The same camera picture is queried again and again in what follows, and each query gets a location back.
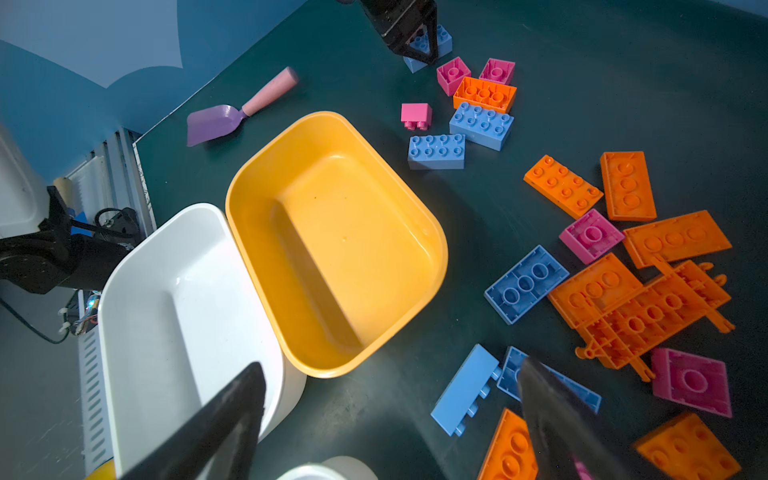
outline blue lego brick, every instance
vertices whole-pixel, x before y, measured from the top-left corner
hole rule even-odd
[[[568,271],[541,245],[485,291],[485,298],[511,325],[568,277]]]
[[[502,376],[500,376],[496,382],[496,386],[499,390],[518,401],[520,401],[520,392],[518,391],[518,373],[520,372],[520,368],[523,366],[523,359],[525,359],[527,356],[528,355],[516,349],[514,346],[510,346],[507,349],[507,355],[504,358],[504,369],[502,370]],[[544,365],[544,367],[552,372],[554,376],[558,377],[558,380],[563,382],[563,385],[567,386],[573,393],[578,396],[578,398],[583,400],[589,408],[591,408],[595,413],[598,412],[600,409],[600,402],[603,401],[603,397],[599,396],[597,393],[591,391],[582,384],[574,382],[562,373],[553,370],[546,365]]]
[[[475,345],[432,410],[432,417],[445,433],[457,436],[464,433],[464,415],[475,416],[478,396],[487,397],[491,392],[488,380],[498,380],[501,374],[498,360],[480,345]]]
[[[429,37],[424,28],[422,28],[422,30],[417,34],[416,38],[413,39],[413,41],[411,42],[411,46],[416,50],[423,51],[424,53],[429,53]],[[438,25],[437,26],[438,58],[443,57],[451,53],[452,51],[453,51],[453,37],[442,27],[442,25]],[[414,60],[413,58],[410,58],[410,57],[403,57],[402,59],[406,61],[406,65],[408,65],[408,69],[411,71],[411,73],[416,73],[417,71],[427,66],[427,64],[424,63],[423,61]]]
[[[464,168],[464,135],[411,137],[408,166],[411,170],[461,170]]]
[[[500,151],[507,141],[514,117],[499,114],[467,102],[458,106],[449,124],[452,134],[464,134],[467,140]]]

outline black cable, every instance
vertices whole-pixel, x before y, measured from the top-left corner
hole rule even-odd
[[[96,215],[94,216],[94,223],[96,223],[96,227],[102,227],[101,222],[99,221],[99,218],[101,218],[101,215],[104,215],[107,212],[121,212],[119,208],[102,208],[98,212],[96,212]]]
[[[19,322],[21,322],[21,323],[22,323],[24,326],[26,326],[28,329],[30,329],[30,330],[31,330],[31,331],[32,331],[32,332],[33,332],[35,335],[39,336],[40,338],[42,338],[42,339],[43,339],[43,340],[45,340],[46,342],[49,342],[49,343],[53,343],[54,345],[58,345],[59,343],[61,343],[61,342],[65,341],[65,340],[67,339],[67,336],[69,335],[69,329],[67,329],[67,331],[64,333],[64,336],[61,338],[61,340],[52,340],[52,339],[48,338],[48,337],[47,337],[47,336],[46,336],[46,335],[45,335],[43,332],[41,332],[40,330],[38,330],[38,329],[34,328],[32,325],[30,325],[30,324],[29,324],[29,322],[27,322],[27,321],[24,319],[24,317],[23,317],[23,316],[19,315],[19,314],[16,312],[16,310],[14,310],[13,308],[11,308],[11,306],[10,306],[10,305],[8,305],[8,304],[5,302],[5,300],[3,300],[2,298],[0,298],[0,305],[3,305],[3,306],[5,307],[5,309],[6,309],[7,311],[9,311],[9,312],[11,313],[11,315],[15,316],[15,317],[16,317],[16,319],[17,319]]]

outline yellow plastic bin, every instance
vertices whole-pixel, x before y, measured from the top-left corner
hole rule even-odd
[[[440,223],[341,115],[305,116],[237,172],[227,219],[286,356],[344,375],[437,293]]]

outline orange lego frame piece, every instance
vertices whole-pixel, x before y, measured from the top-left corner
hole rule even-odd
[[[600,157],[608,218],[648,222],[656,220],[645,153],[605,152]]]
[[[517,93],[517,87],[464,77],[456,93],[453,94],[453,108],[458,108],[463,102],[467,102],[476,107],[507,114],[515,103]]]
[[[605,264],[600,263],[600,268],[606,268],[608,264],[613,266],[611,262],[606,260]],[[600,270],[596,272],[587,268],[584,277],[579,273],[553,290],[550,300],[555,308],[587,343],[576,349],[578,358],[596,358],[603,366],[614,370],[632,365],[643,381],[650,382],[655,374],[641,356],[664,340],[704,316],[721,333],[736,328],[717,311],[730,300],[730,295],[722,288],[727,281],[724,275],[711,279],[705,273],[713,267],[712,263],[696,265],[688,260],[672,268],[661,258],[654,257],[654,264],[661,272],[659,277],[636,290],[634,295],[631,295],[631,287],[624,289],[624,296],[614,295],[615,301],[612,304],[605,302],[601,308],[594,299],[583,304],[579,303],[580,300],[571,302],[578,298],[573,296],[580,293],[578,287],[587,289],[589,280],[594,279]],[[610,271],[630,282],[627,275],[631,273],[628,271],[621,274],[616,270]],[[586,293],[584,300],[589,298],[588,290],[582,291]]]
[[[741,465],[695,413],[684,413],[635,442],[635,448],[672,478],[726,480]]]
[[[653,265],[655,255],[674,262],[731,248],[706,210],[627,228],[624,235],[624,246],[637,268]]]
[[[577,220],[603,197],[603,192],[549,155],[543,156],[523,180]]]
[[[504,409],[478,480],[533,480],[537,474],[538,465],[528,425],[509,409]]]
[[[591,325],[643,289],[643,283],[609,253],[564,281],[548,298],[572,329]]]

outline table surface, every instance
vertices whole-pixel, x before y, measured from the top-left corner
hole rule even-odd
[[[461,438],[429,416],[476,343],[499,359],[514,345],[600,393],[600,415],[633,441],[687,411],[654,397],[630,367],[577,359],[581,338],[547,300],[507,326],[483,297],[538,244],[571,273],[583,268],[558,240],[573,220],[523,182],[538,159],[549,154],[601,186],[601,154],[635,150],[645,151],[659,219],[709,210],[733,244],[703,259],[729,277],[733,300],[720,311],[735,332],[703,319],[664,346],[727,363],[733,418],[696,412],[743,466],[734,478],[768,472],[768,22],[708,2],[473,3],[440,0],[454,47],[438,65],[459,55],[477,76],[488,57],[516,61],[518,94],[504,149],[468,143],[464,170],[408,169],[400,104],[429,102],[430,133],[447,133],[451,99],[434,66],[411,74],[358,5],[330,0],[309,0],[137,143],[162,224],[196,202],[223,210],[233,175],[269,140],[305,114],[337,111],[448,238],[435,299],[350,374],[308,379],[299,405],[259,444],[251,478],[335,455],[363,460],[381,479],[476,478],[502,408],[521,414],[520,404],[494,388]],[[185,146],[190,112],[240,105],[286,65],[299,87],[229,137]],[[631,265],[623,247],[614,251]]]

